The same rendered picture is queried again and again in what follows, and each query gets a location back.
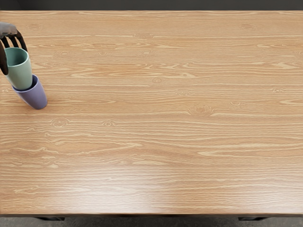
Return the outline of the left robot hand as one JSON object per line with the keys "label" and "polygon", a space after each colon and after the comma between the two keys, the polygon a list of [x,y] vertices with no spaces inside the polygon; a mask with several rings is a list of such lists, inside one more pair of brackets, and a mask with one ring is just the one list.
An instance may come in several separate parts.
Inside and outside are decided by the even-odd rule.
{"label": "left robot hand", "polygon": [[9,69],[7,65],[7,57],[5,54],[5,48],[9,48],[10,45],[7,38],[11,41],[14,47],[19,47],[17,40],[23,50],[27,51],[27,46],[22,34],[17,30],[17,27],[13,24],[0,22],[0,69],[4,75],[8,75]]}

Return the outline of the purple cup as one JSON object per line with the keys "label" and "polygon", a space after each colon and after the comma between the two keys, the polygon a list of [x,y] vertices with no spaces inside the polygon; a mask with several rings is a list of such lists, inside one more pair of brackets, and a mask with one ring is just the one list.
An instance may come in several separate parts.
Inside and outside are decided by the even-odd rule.
{"label": "purple cup", "polygon": [[45,94],[45,90],[39,80],[39,78],[33,74],[32,84],[26,90],[16,89],[12,86],[15,93],[23,100],[27,105],[33,109],[40,110],[47,106],[48,100]]}

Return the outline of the green cup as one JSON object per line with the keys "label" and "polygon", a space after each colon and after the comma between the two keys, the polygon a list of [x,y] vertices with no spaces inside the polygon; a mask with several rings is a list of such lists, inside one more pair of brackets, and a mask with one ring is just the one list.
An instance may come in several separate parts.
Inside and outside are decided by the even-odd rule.
{"label": "green cup", "polygon": [[18,90],[26,90],[32,85],[32,68],[29,54],[22,48],[5,49],[8,65],[6,78]]}

